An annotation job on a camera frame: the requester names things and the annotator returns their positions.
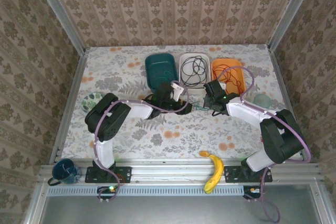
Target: table surface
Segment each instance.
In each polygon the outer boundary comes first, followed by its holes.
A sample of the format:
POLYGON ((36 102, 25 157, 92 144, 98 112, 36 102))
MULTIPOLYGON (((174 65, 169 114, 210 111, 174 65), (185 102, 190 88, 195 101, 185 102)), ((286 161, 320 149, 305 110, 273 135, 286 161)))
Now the table surface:
MULTIPOLYGON (((82 99, 92 92, 114 93, 119 99, 143 99, 151 93, 146 82, 145 58, 168 52, 175 58, 198 52, 216 58, 235 58, 255 76, 255 86, 246 95, 271 97, 270 109, 285 108, 284 100, 266 45, 141 46, 91 48, 72 114, 62 158, 94 158, 93 137, 84 122, 82 99)), ((244 73, 246 85, 251 77, 244 73)), ((191 102, 203 105, 203 95, 191 102)), ((161 114, 152 120, 126 119, 113 138, 116 159, 201 158, 201 150, 221 158, 245 158, 262 148, 260 129, 230 116, 211 116, 211 111, 194 110, 188 115, 161 114)))

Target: wall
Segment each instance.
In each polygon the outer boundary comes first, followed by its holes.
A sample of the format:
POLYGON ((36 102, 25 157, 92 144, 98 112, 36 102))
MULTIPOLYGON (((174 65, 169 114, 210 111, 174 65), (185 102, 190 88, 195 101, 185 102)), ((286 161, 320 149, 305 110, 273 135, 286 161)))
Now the wall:
POLYGON ((289 98, 328 191, 336 189, 336 0, 304 0, 276 49, 289 98))
POLYGON ((0 0, 0 223, 20 223, 78 63, 46 0, 0 0))
POLYGON ((266 44, 289 0, 61 0, 87 47, 266 44))

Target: orange plastic bin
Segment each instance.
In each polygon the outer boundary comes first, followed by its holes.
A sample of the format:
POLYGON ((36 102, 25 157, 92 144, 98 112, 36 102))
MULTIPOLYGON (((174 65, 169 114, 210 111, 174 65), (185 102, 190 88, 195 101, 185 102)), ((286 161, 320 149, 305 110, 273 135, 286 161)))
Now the orange plastic bin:
MULTIPOLYGON (((233 66, 242 66, 242 64, 236 59, 215 59, 211 64, 211 78, 215 80, 224 69, 233 66)), ((231 69, 224 73, 219 81, 226 83, 226 92, 241 94, 246 90, 246 84, 242 69, 231 69)))

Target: banana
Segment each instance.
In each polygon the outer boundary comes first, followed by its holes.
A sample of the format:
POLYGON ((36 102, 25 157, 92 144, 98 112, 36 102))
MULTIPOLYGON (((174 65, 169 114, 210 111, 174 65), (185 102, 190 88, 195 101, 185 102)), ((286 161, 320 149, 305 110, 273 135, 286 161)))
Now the banana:
POLYGON ((202 157, 209 157, 214 162, 215 165, 214 175, 207 181, 207 183, 204 186, 204 191, 207 194, 210 194, 213 191, 213 189, 215 189, 216 185, 220 181, 220 178, 222 177, 224 171, 224 164, 219 157, 212 155, 209 152, 201 151, 199 154, 202 157))

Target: black cable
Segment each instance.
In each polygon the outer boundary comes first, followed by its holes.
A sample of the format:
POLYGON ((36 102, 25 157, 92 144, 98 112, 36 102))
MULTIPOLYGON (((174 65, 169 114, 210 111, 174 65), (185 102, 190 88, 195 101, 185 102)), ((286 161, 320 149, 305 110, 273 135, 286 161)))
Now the black cable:
POLYGON ((207 76, 208 76, 208 66, 205 59, 202 58, 202 56, 191 56, 188 57, 181 65, 181 73, 183 73, 188 78, 186 80, 183 80, 181 75, 181 81, 184 86, 188 88, 196 87, 199 84, 206 84, 207 83, 207 76), (186 74, 184 71, 184 67, 187 64, 192 64, 193 72, 192 74, 186 74), (197 76, 199 81, 194 83, 188 83, 191 77, 197 76))
POLYGON ((147 95, 146 97, 145 97, 145 99, 143 99, 144 101, 148 101, 149 100, 149 98, 151 98, 153 96, 153 94, 149 94, 149 95, 147 95))

